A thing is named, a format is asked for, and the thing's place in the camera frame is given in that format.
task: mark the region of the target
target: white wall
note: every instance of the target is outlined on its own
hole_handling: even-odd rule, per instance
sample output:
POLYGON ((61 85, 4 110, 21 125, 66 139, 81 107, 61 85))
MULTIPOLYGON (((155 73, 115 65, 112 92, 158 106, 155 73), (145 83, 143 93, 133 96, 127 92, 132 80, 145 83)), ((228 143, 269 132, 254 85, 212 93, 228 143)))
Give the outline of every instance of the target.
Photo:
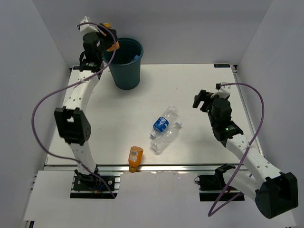
MULTIPOLYGON (((38 100, 67 83, 68 68, 31 0, 0 2, 0 223, 19 228, 34 175, 45 154, 34 140, 38 100)), ((38 133, 49 144, 59 96, 42 105, 38 133)))
MULTIPOLYGON (((293 215, 304 227, 304 1, 274 0, 239 64, 240 81, 262 94, 266 115, 259 139, 265 156, 298 179, 299 207, 293 215)), ((255 125, 258 97, 243 89, 255 125)))
POLYGON ((238 64, 272 0, 33 0, 68 66, 87 15, 142 42, 144 64, 238 64))

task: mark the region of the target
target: white platform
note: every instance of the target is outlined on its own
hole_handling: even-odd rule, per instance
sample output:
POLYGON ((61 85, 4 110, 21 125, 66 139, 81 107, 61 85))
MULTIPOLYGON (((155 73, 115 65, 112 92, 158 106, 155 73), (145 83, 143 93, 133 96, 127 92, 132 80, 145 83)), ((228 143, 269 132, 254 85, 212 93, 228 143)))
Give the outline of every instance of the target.
MULTIPOLYGON (((215 84, 234 82, 231 68, 214 68, 213 64, 142 65, 140 84, 124 91, 114 84, 107 69, 95 87, 86 110, 92 126, 89 139, 93 158, 100 165, 128 164, 131 146, 144 149, 142 164, 220 164, 238 163, 213 136, 206 113, 192 108, 194 96, 201 89, 215 92, 215 84), (169 105, 179 109, 183 127, 178 138, 161 154, 150 149, 152 125, 169 105)), ((75 82, 71 75, 70 84, 75 82)), ((232 86, 229 98, 232 119, 250 139, 252 137, 238 89, 232 86)), ((50 150, 73 157, 68 145, 54 132, 50 150)), ((74 164, 49 157, 47 165, 74 164)))
POLYGON ((285 228, 292 213, 267 219, 254 201, 232 202, 208 218, 192 174, 124 173, 116 199, 70 199, 72 171, 39 171, 24 220, 34 228, 285 228))

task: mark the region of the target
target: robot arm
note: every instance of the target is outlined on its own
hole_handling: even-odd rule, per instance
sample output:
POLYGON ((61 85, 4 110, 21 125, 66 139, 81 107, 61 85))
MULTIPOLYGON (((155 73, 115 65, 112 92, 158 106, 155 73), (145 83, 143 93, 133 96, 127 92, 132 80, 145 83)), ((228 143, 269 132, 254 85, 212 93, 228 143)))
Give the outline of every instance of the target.
MULTIPOLYGON (((243 164, 252 174, 249 177, 238 172, 230 186, 249 196, 266 218, 273 218, 298 206, 297 179, 292 173, 283 173, 267 161, 254 147, 249 146, 243 131, 231 120, 228 98, 230 86, 217 85, 216 93, 201 90, 195 96, 193 107, 204 102, 201 111, 206 112, 215 138, 240 160, 247 147, 249 152, 243 164)), ((224 187, 234 173, 233 165, 216 169, 214 180, 224 187)))
MULTIPOLYGON (((84 17, 81 23, 89 22, 88 17, 84 17)), ((103 65, 104 52, 112 51, 113 45, 119 48, 116 31, 108 28, 115 36, 116 41, 110 36, 108 31, 99 27, 102 32, 91 25, 82 25, 79 30, 83 35, 84 52, 79 58, 79 66, 72 69, 72 74, 78 75, 81 84, 74 87, 71 96, 62 108, 54 111, 55 120, 60 137, 65 139, 72 149, 75 158, 81 161, 90 171, 98 173, 98 168, 93 160, 88 140, 91 135, 91 125, 86 118, 86 106, 94 87, 99 82, 101 75, 86 79, 93 73, 100 71, 103 65)), ((89 174, 82 165, 78 165, 75 171, 81 184, 89 189, 94 189, 99 185, 96 177, 89 174)))

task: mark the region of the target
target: plastic water bottle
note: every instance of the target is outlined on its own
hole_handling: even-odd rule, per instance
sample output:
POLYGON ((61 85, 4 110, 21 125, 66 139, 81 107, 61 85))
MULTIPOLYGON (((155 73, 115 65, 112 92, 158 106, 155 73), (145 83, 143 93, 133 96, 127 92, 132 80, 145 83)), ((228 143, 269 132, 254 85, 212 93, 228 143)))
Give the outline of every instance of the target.
POLYGON ((153 130, 151 131, 150 136, 155 138, 157 135, 162 133, 170 123, 173 123, 177 119, 178 112, 179 110, 177 107, 173 105, 169 106, 153 125, 153 130))
POLYGON ((156 152, 161 151, 169 143, 171 143, 177 136, 179 129, 181 128, 182 123, 176 122, 174 126, 167 129, 166 132, 158 136, 156 139, 152 140, 151 148, 156 152))

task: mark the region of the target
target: bottle cap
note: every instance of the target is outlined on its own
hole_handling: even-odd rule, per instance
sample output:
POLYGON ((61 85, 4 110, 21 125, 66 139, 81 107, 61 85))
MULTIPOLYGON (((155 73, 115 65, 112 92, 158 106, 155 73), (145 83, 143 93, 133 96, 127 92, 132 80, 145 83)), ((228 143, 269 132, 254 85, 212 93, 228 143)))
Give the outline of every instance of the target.
POLYGON ((137 167, 129 166, 129 171, 130 172, 136 172, 137 171, 137 167))
POLYGON ((175 122, 175 125, 177 125, 178 127, 181 127, 182 126, 182 122, 180 122, 180 121, 175 122))
POLYGON ((151 131, 150 136, 151 136, 152 138, 155 138, 155 137, 156 137, 156 132, 155 132, 155 131, 151 131))
POLYGON ((112 25, 110 23, 104 23, 103 24, 106 28, 108 29, 111 29, 112 28, 112 25))

